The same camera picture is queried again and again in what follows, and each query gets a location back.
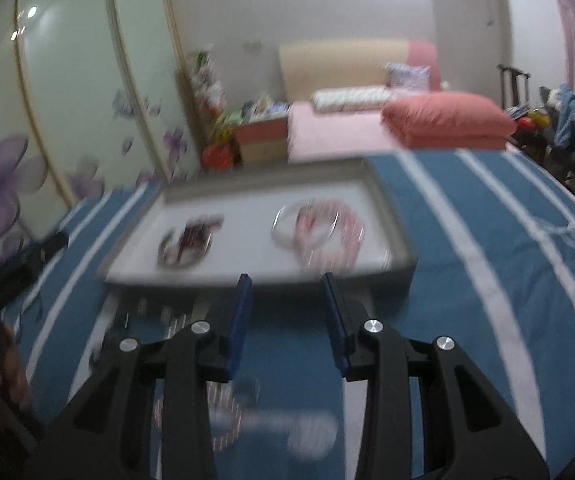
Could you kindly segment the pink bed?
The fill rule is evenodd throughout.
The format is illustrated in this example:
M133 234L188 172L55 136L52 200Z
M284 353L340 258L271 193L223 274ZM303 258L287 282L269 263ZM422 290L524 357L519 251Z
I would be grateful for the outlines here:
M287 124L290 162L391 153L407 147L377 110L317 114L310 102L299 101L289 109Z

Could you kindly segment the dark wooden chair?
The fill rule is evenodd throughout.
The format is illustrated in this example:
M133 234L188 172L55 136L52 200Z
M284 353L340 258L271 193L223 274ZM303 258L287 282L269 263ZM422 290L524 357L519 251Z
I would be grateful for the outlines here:
M501 87L501 107L510 108L528 105L530 101L529 81L531 73L505 64L498 64L497 70Z

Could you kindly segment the thin silver bangle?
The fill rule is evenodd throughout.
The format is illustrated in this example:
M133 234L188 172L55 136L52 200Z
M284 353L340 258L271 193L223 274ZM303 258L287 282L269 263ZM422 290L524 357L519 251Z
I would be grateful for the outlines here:
M280 224L294 217L291 231L284 233ZM278 246L289 249L319 248L334 234L341 217L336 200L305 200L283 206L274 216L271 237Z

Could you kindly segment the sliding floral wardrobe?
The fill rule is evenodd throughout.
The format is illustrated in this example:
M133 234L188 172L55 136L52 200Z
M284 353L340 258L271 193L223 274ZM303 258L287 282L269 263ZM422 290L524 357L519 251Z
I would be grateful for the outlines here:
M0 263L88 198L201 170L169 0L0 0Z

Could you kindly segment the folded coral quilt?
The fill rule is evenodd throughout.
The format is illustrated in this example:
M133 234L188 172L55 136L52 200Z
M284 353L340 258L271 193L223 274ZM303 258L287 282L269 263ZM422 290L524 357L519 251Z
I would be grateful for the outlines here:
M407 148L503 151L515 121L479 94L442 91L404 96L382 108L382 119Z

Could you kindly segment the red waste basket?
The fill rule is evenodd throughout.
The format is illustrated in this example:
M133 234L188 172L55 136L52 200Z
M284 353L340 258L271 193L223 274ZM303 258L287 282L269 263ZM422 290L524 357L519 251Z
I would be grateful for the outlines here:
M201 155L206 170L227 171L234 165L234 156L228 142L213 143L204 148Z

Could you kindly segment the grey shallow tray box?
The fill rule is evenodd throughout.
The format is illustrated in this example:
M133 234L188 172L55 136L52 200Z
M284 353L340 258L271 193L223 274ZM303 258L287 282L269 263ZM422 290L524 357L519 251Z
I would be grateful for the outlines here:
M236 170L186 184L169 184L155 193L105 257L100 278L117 287L202 292L230 288L248 274L261 290L312 292L318 275L309 273L280 240L289 236L280 211L295 216L294 206L311 200L342 200L365 226L356 263L339 272L343 285L367 285L406 292L417 257L383 180L365 158L297 162ZM210 248L187 269L158 263L166 235L177 237L186 224L206 217L224 222Z

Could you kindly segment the blue striped bed cloth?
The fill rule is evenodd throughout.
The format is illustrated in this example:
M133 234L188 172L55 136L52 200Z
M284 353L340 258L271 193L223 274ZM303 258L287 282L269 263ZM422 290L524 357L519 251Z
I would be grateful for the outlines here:
M401 152L374 159L417 253L406 296L362 302L407 337L450 336L532 432L550 471L575 456L575 198L531 160L493 152ZM173 310L113 300L97 272L154 195L141 186L87 200L38 283L7 308L50 422L86 380L116 322L161 339ZM216 455L222 479L347 479L355 472L365 387L333 363L318 292L256 296L242 366L226 389L240 436Z

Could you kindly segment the stack of plush toys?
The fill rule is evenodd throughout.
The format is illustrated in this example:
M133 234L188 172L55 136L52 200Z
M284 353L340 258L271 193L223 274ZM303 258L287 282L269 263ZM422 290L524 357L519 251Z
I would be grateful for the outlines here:
M213 60L212 47L196 52L193 58L191 86L196 106L206 127L213 127L227 110L228 102Z

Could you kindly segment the floral white pillow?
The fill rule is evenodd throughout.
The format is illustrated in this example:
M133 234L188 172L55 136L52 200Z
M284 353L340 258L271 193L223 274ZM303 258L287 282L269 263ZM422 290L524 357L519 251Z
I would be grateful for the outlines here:
M310 102L317 113L327 114L380 110L391 99L393 93L387 87L367 86L317 90Z

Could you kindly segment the cream pink headboard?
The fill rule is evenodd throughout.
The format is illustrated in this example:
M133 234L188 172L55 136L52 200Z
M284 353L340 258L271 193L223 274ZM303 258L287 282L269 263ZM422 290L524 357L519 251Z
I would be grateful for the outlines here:
M441 89L434 44L412 39L330 38L281 44L279 64L289 102L321 89L384 86L388 63L429 66L429 88Z

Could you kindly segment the pink bedside table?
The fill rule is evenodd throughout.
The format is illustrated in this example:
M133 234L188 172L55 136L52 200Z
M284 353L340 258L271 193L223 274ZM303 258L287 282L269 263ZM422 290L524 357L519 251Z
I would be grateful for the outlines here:
M244 166L257 166L288 159L286 116L248 122L233 129L233 138Z

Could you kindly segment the purple patterned pillow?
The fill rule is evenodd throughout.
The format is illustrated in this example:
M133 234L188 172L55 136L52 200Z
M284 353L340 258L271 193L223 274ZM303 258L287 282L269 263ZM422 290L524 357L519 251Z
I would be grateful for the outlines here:
M391 88L422 92L428 92L431 89L431 67L429 66L387 63L385 68L388 85Z

